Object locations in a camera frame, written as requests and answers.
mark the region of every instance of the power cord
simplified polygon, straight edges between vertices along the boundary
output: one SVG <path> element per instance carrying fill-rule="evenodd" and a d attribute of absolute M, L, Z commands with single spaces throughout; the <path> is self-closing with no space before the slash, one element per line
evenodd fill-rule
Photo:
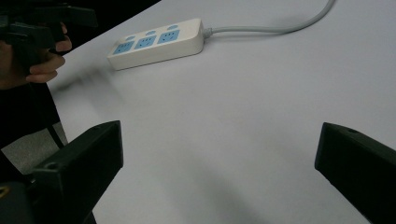
<path fill-rule="evenodd" d="M 219 28 L 206 28 L 204 29 L 204 38 L 209 38 L 213 34 L 222 32 L 260 32 L 260 33 L 277 33 L 277 34 L 287 34 L 295 31 L 302 30 L 317 21 L 320 21 L 332 8 L 335 0 L 329 0 L 325 8 L 323 8 L 318 15 L 309 21 L 303 23 L 286 26 L 286 27 L 262 27 L 262 26 L 226 26 Z"/>

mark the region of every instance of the electrical outlet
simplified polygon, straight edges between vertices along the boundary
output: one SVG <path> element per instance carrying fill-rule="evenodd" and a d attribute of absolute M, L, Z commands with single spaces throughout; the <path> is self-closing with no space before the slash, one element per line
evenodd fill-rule
<path fill-rule="evenodd" d="M 123 53 L 123 52 L 130 50 L 133 44 L 134 44 L 134 41 L 119 44 L 119 45 L 117 45 L 113 54 L 119 54 L 119 53 Z"/>
<path fill-rule="evenodd" d="M 155 37 L 156 35 L 139 39 L 139 41 L 137 41 L 136 47 L 134 48 L 142 49 L 151 46 L 154 43 Z"/>
<path fill-rule="evenodd" d="M 107 54 L 115 70 L 197 54 L 204 47 L 200 19 L 177 22 L 120 38 Z"/>
<path fill-rule="evenodd" d="M 161 34 L 160 39 L 158 40 L 158 44 L 177 40 L 179 32 L 180 32 L 180 30 L 175 30 L 175 31 L 171 31 L 168 33 Z"/>

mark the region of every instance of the white table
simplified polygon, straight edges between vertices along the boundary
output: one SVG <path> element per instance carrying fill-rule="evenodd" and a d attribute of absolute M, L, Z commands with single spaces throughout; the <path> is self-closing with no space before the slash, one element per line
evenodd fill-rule
<path fill-rule="evenodd" d="M 337 1 L 288 35 L 222 33 L 193 56 L 114 71 L 122 36 L 201 18 L 282 26 L 326 0 L 162 0 L 65 55 L 49 83 L 69 141 L 120 120 L 124 167 L 98 224 L 368 223 L 314 168 L 323 122 L 396 148 L 396 1 Z"/>

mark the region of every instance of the hand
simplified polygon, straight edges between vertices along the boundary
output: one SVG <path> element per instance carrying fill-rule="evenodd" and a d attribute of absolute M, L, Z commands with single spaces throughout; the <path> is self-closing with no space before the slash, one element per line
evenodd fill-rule
<path fill-rule="evenodd" d="M 64 34 L 66 26 L 61 23 Z M 72 48 L 70 38 L 65 35 L 65 40 L 56 43 L 56 51 L 68 51 Z M 30 75 L 23 73 L 21 64 L 16 59 L 12 46 L 0 40 L 0 90 L 8 90 L 24 85 L 28 82 L 45 83 L 58 75 L 56 71 L 64 65 L 63 56 L 51 53 L 49 49 L 41 49 L 39 56 L 43 63 L 30 67 Z"/>

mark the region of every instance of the finger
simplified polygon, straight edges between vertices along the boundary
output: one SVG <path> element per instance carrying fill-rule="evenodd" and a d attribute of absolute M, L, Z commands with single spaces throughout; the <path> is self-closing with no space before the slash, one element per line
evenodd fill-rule
<path fill-rule="evenodd" d="M 63 56 L 47 52 L 44 55 L 44 62 L 30 67 L 32 75 L 49 74 L 60 68 L 65 63 Z"/>
<path fill-rule="evenodd" d="M 65 35 L 63 41 L 56 42 L 55 49 L 58 52 L 68 51 L 73 48 L 72 42 L 70 41 L 69 36 Z"/>
<path fill-rule="evenodd" d="M 61 26 L 62 26 L 62 31 L 64 32 L 64 34 L 67 34 L 66 25 L 63 22 L 61 22 Z"/>
<path fill-rule="evenodd" d="M 47 74 L 35 74 L 35 75 L 29 75 L 26 77 L 26 81 L 28 82 L 34 82 L 34 83 L 45 83 L 53 78 L 55 78 L 58 75 L 58 72 L 52 71 Z"/>

